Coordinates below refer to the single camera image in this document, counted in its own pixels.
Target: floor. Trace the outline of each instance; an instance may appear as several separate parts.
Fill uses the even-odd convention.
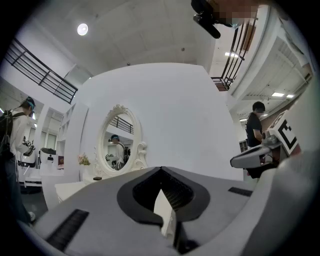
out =
[[[38,192],[25,192],[21,191],[21,197],[24,207],[28,212],[34,212],[35,220],[39,219],[42,215],[44,215],[47,211],[47,204],[45,201],[44,194],[42,190]]]

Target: person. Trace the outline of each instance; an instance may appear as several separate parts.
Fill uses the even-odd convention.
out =
[[[24,133],[29,122],[28,116],[33,114],[35,102],[28,97],[23,103],[12,111],[12,131],[10,135],[10,153],[9,157],[1,159],[1,186],[2,191],[8,200],[9,207],[17,220],[27,225],[33,222],[36,215],[33,212],[27,212],[21,197],[19,178],[17,175],[16,154],[29,153],[31,149],[23,144]]]
[[[125,155],[125,146],[120,142],[119,136],[114,134],[111,136],[110,140],[116,146],[115,151],[115,160],[116,160],[116,170],[119,171],[125,166],[124,155]]]
[[[252,105],[252,112],[249,114],[245,123],[245,131],[248,138],[248,148],[252,148],[261,144],[262,125],[259,118],[262,116],[265,110],[265,105],[260,101],[257,101]]]

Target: black railing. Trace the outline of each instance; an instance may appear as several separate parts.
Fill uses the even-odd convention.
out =
[[[15,38],[4,58],[39,86],[69,104],[78,91],[75,86],[54,72]]]
[[[237,27],[235,29],[230,53],[222,75],[218,77],[211,77],[219,91],[228,91],[231,84],[235,81],[238,70],[242,62],[245,61],[245,55],[249,50],[249,46],[254,36],[256,20],[257,14],[255,14],[255,18],[253,19],[253,25],[251,25],[250,20],[248,20],[246,24],[243,23],[241,27]]]
[[[117,127],[125,132],[134,134],[134,127],[131,123],[128,123],[126,120],[123,120],[121,117],[116,116],[111,120],[110,125]]]

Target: black trousers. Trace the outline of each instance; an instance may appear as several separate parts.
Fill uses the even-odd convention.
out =
[[[16,174],[16,158],[2,160],[0,164],[1,193],[5,196],[14,217],[28,224],[31,222],[31,219],[21,198],[20,184]]]

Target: black slot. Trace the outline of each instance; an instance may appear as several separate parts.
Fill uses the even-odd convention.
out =
[[[63,252],[85,222],[88,215],[89,212],[87,211],[74,210],[46,241]]]
[[[246,189],[242,189],[242,188],[238,188],[238,187],[234,187],[234,186],[232,188],[230,188],[228,191],[245,196],[245,197],[251,197],[251,194],[253,192],[251,190],[246,190]]]

